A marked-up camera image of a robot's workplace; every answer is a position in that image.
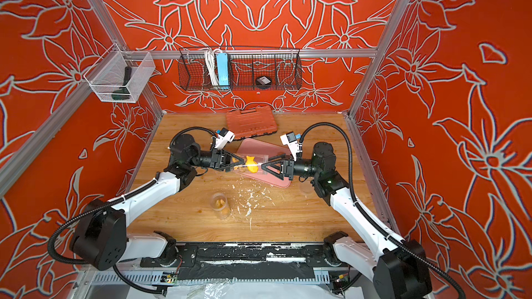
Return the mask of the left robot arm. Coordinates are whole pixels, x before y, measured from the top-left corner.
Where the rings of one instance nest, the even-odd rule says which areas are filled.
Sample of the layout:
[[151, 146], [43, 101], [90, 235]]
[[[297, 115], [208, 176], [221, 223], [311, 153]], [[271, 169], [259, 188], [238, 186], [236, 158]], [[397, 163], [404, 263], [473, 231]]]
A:
[[162, 257], [169, 240], [162, 234], [129, 236], [127, 227], [164, 199], [188, 187], [198, 176], [197, 169], [230, 172], [246, 160], [224, 149], [229, 142], [220, 134], [211, 135], [208, 150], [196, 143], [190, 130], [176, 134], [168, 149], [167, 167], [148, 183], [106, 202], [95, 199], [84, 212], [66, 221], [51, 235], [48, 255], [63, 264], [90, 264], [108, 270], [122, 260]]

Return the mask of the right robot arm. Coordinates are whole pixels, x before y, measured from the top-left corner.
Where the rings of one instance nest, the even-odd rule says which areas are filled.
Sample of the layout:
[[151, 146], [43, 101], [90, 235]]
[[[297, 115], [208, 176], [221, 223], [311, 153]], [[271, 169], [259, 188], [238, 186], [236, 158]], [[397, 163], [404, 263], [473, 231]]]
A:
[[280, 179], [309, 178], [314, 191], [351, 225], [364, 241], [361, 246], [341, 233], [331, 235], [333, 255], [354, 267], [374, 285], [380, 298], [424, 298], [432, 293], [431, 274], [438, 274], [465, 298], [465, 291], [446, 272], [430, 263], [424, 248], [407, 242], [379, 220], [357, 197], [336, 169], [329, 143], [316, 143], [310, 159], [301, 155], [272, 157], [262, 170]]

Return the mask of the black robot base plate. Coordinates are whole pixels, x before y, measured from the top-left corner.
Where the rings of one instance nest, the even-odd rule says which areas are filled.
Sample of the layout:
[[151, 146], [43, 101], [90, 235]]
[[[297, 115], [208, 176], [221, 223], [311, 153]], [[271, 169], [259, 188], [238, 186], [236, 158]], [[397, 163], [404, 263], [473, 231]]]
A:
[[143, 269], [162, 270], [178, 281], [266, 281], [325, 284], [357, 271], [332, 262], [322, 242], [179, 242], [168, 265], [141, 259]]

